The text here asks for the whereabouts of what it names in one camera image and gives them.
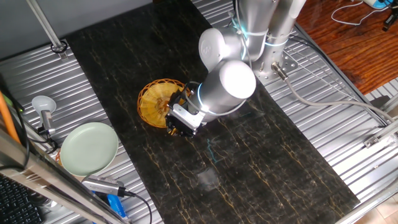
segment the white cable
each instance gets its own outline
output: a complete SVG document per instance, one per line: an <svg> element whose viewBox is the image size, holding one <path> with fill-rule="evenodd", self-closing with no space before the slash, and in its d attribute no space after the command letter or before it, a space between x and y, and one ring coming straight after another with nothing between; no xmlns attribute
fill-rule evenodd
<svg viewBox="0 0 398 224"><path fill-rule="evenodd" d="M234 24L234 26L237 28L237 24L234 20L234 17L232 14L229 15L231 17L231 21ZM239 30L241 30L242 32L244 32L245 35L252 35L252 36L263 36L263 35L267 35L268 34L268 29L266 31L263 32L248 32L248 31L243 31L242 29L240 29L240 25L239 25Z"/></svg>
<svg viewBox="0 0 398 224"><path fill-rule="evenodd" d="M268 46L271 46L271 47L279 47L279 46L282 46L282 45L285 45L286 43L287 43L287 41L288 41L289 39L287 39L285 42L283 42L283 43L281 43L281 44L270 44L270 43L267 43L267 42L264 42L266 45L268 45Z"/></svg>
<svg viewBox="0 0 398 224"><path fill-rule="evenodd" d="M302 98L294 89L292 84L290 83L289 79L285 79L286 85L290 88L290 90L292 91L292 93L297 97L298 100L300 100L301 102L305 103L306 105L310 105L310 106L334 106L334 105L357 105L357 106L363 106L365 108L369 108L370 110L373 110L381 115L383 115L386 119L388 119L389 121L391 121L392 123L394 122L394 119L391 118L391 116L389 116L386 112L380 110L379 108L375 108L374 106L371 106L369 104L366 103L361 103L361 102L357 102L357 101L336 101L336 102L324 102L324 103L316 103L316 102L311 102L308 101L304 98Z"/></svg>
<svg viewBox="0 0 398 224"><path fill-rule="evenodd" d="M323 82L325 82L326 84L328 84L329 86L331 86L332 88L334 88L335 90L337 90L338 92L340 92L341 94L350 97L353 100L358 101L356 98L350 96L349 94L337 89L335 86L333 86L332 84L328 83L326 80L324 80L323 78L319 77L318 75L316 75L315 73L311 72L309 69L307 69L306 67L304 67L301 63L299 63L296 59L294 59L291 55L289 55L286 51L284 51L285 54L287 54L291 59L293 59L293 61L295 63L297 63L297 65L299 65L300 67L306 69L307 72L311 73L313 76L317 77L319 80L322 80Z"/></svg>
<svg viewBox="0 0 398 224"><path fill-rule="evenodd" d="M353 4L353 5L349 5L349 6L343 6L343 7L341 7L341 8L336 9L336 10L331 14L331 19L333 19L333 20L336 21L336 22L342 23L342 24L358 26L358 25L361 25L362 20L368 18L368 17L369 17L371 14L373 14L374 12L382 12L382 11L388 9L388 7L384 7L384 8L382 8L382 9L380 9L380 10L372 11L372 12L370 12L367 16L365 16L364 18L362 18L362 19L360 20L359 23L344 22L344 21L339 21L339 20L333 18L333 15L334 15L337 11L339 11L340 9L344 9L344 8L347 8L347 7L358 6L358 5L362 4L362 3L363 3L363 1L361 1L361 2L359 2L359 3L357 3L357 4Z"/></svg>
<svg viewBox="0 0 398 224"><path fill-rule="evenodd" d="M292 31L291 31L289 34L285 35L285 36L273 37L273 36L271 36L271 35L267 35L267 37L268 37L269 39L284 38L284 37L289 37L290 35L292 35L292 34L294 34L294 33L295 33L295 31L292 29Z"/></svg>

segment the metal frame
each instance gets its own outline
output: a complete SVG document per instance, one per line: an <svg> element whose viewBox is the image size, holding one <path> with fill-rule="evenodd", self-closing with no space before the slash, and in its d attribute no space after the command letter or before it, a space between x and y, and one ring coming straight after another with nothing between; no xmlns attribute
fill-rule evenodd
<svg viewBox="0 0 398 224"><path fill-rule="evenodd" d="M354 208L349 214L338 220L336 224L352 224L363 217L368 211L376 208L387 199L391 198L398 192L398 178L393 180L387 187L379 193L367 199L364 203Z"/></svg>
<svg viewBox="0 0 398 224"><path fill-rule="evenodd" d="M25 148L0 130L0 165L23 164ZM127 223L41 150L29 154L27 169L4 169L5 176L96 223Z"/></svg>
<svg viewBox="0 0 398 224"><path fill-rule="evenodd" d="M54 30L52 29L49 21L47 20L47 18L45 17L42 9L40 8L39 4L37 3L36 0L26 0L26 2L28 3L30 9L33 11L33 13L35 14L37 20L40 22L40 24L43 27L43 30L45 31L45 33L48 35L49 39L51 40L51 43L53 44L53 46L55 47L55 49L57 51L63 50L65 49L67 46L63 45L60 41L60 39L58 39L57 35L55 34ZM65 51L63 51L62 53L58 54L60 56L60 58L62 60L67 59L68 55Z"/></svg>

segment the wooden floor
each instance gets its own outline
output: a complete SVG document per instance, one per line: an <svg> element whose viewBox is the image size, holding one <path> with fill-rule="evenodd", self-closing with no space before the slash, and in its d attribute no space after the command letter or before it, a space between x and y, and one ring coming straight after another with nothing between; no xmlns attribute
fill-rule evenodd
<svg viewBox="0 0 398 224"><path fill-rule="evenodd" d="M388 32L382 31L390 9L375 12L360 26L344 25L331 19L334 10L356 3L307 0L297 22L365 95L398 77L398 21ZM359 22L372 10L362 3L342 9L335 18Z"/></svg>

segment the gray cable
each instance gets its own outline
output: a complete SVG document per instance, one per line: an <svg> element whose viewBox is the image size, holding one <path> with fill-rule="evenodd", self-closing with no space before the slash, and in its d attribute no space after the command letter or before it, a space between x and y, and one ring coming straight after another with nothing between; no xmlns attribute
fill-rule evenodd
<svg viewBox="0 0 398 224"><path fill-rule="evenodd" d="M376 108L374 106L371 106L369 104L366 103L361 103L361 102L357 102L357 101L336 101L336 102L324 102L324 103L316 103L316 102L311 102L308 101L304 98L302 98L294 89L292 84L290 83L289 79L285 79L286 85L290 88L290 90L292 91L292 93L297 97L298 100L300 100L301 102L305 103L306 105L310 105L310 106L334 106L334 105L357 105L357 106L362 106L365 108L369 108L370 110L373 110L381 115L383 115L386 119L388 119L389 121L391 121L392 123L394 122L394 119L391 118L391 116L389 116L386 112L380 110L379 108Z"/></svg>

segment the white object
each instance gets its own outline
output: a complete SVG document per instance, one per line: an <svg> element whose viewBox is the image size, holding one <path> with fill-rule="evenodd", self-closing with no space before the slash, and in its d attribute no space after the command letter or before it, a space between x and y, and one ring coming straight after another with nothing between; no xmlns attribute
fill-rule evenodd
<svg viewBox="0 0 398 224"><path fill-rule="evenodd" d="M220 81L224 89L238 99L249 98L256 89L256 77L244 62L226 62L220 69Z"/></svg>
<svg viewBox="0 0 398 224"><path fill-rule="evenodd" d="M380 2L379 0L364 0L364 2L374 9L382 9L389 5L392 0L385 0L384 2Z"/></svg>
<svg viewBox="0 0 398 224"><path fill-rule="evenodd" d="M349 6L343 6L343 7L341 7L341 8L336 9L336 10L331 14L331 19L333 19L333 20L336 21L336 22L342 23L342 24L353 25L353 26L359 26L359 25L361 25L362 21L363 21L364 19L368 18L371 14L373 14L373 13L375 13L375 12L382 12L382 11L388 9L388 7L386 6L386 7L382 8L382 9L380 9L380 10L372 11L372 12L370 12L368 15L366 15L364 18L362 18L362 19L360 20L359 23L339 21L339 20L337 20L337 19L335 19L335 18L333 17L333 15L334 15L337 11L339 11L340 9L344 9L344 8L347 8L347 7L358 6L358 5L362 4L362 3L363 3L363 1L360 1L360 2L357 3L357 4L353 4L353 5L349 5Z"/></svg>
<svg viewBox="0 0 398 224"><path fill-rule="evenodd" d="M108 125L84 124L74 129L63 142L61 163L76 176L95 174L110 165L118 146L118 136Z"/></svg>
<svg viewBox="0 0 398 224"><path fill-rule="evenodd" d="M209 72L223 59L226 50L224 37L218 29L210 28L201 34L199 55Z"/></svg>
<svg viewBox="0 0 398 224"><path fill-rule="evenodd" d="M32 106L40 116L40 124L43 123L42 111L48 110L53 113L57 109L57 104L48 96L36 96L32 100Z"/></svg>

